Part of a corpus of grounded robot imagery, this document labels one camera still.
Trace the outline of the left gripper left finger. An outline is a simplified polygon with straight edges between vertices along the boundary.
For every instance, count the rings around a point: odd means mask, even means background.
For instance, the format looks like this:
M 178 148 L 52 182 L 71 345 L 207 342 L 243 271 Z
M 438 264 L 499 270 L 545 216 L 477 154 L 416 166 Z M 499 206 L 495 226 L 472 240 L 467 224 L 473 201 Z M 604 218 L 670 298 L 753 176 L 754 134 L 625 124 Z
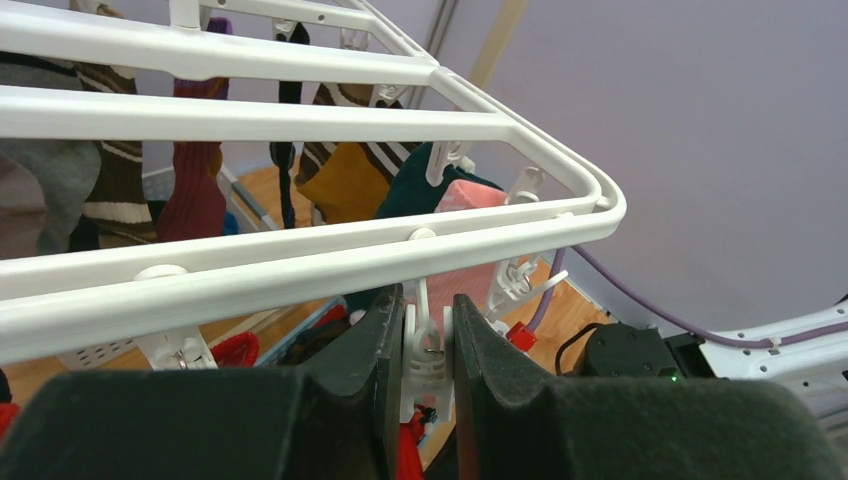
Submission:
M 298 366 L 92 370 L 48 381 L 1 447 L 5 479 L 392 479 L 403 289 Z

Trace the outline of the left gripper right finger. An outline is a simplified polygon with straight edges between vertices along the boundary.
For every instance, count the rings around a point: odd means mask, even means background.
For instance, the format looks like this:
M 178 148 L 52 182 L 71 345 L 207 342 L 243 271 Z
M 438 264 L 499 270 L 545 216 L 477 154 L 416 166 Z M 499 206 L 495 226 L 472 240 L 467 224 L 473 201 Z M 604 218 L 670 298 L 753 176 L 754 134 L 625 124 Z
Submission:
M 463 479 L 838 479 L 808 409 L 761 381 L 561 377 L 453 300 Z

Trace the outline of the white hanger clip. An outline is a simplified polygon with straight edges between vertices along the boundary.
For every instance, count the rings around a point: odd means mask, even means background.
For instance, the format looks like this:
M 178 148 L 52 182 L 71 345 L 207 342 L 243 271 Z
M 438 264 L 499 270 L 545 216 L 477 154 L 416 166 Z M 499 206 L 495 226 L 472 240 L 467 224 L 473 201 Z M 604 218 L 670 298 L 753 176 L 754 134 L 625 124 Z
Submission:
M 434 402 L 440 421 L 452 419 L 455 403 L 453 309 L 443 308 L 439 331 L 430 312 L 427 281 L 415 281 L 416 299 L 405 307 L 399 421 L 408 423 L 417 400 Z

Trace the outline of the red snowman sock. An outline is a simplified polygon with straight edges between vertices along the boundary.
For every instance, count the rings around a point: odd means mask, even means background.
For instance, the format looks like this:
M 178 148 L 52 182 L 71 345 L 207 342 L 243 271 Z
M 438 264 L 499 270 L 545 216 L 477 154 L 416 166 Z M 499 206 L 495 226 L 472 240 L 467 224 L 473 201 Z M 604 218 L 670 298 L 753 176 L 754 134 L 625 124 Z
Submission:
M 14 402 L 8 378 L 3 370 L 0 371 L 0 377 L 0 436 L 4 437 L 19 415 L 21 407 Z

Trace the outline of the red santa sock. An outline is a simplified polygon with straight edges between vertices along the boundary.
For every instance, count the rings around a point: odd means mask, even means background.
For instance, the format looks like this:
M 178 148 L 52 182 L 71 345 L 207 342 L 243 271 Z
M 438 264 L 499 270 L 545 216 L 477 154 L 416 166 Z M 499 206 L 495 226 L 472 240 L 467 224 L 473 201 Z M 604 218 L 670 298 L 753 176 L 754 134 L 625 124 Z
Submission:
M 252 332 L 233 335 L 210 348 L 219 368 L 253 367 L 259 354 L 259 339 Z

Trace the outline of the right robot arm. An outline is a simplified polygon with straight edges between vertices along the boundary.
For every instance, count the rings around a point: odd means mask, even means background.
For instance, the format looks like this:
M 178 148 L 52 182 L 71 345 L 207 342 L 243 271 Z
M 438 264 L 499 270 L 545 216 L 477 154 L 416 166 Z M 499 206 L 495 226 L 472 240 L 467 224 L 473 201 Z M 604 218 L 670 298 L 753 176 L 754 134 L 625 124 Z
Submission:
M 732 333 L 591 323 L 558 349 L 559 375 L 645 376 L 671 380 L 767 380 L 797 395 L 828 431 L 847 427 L 847 303 Z

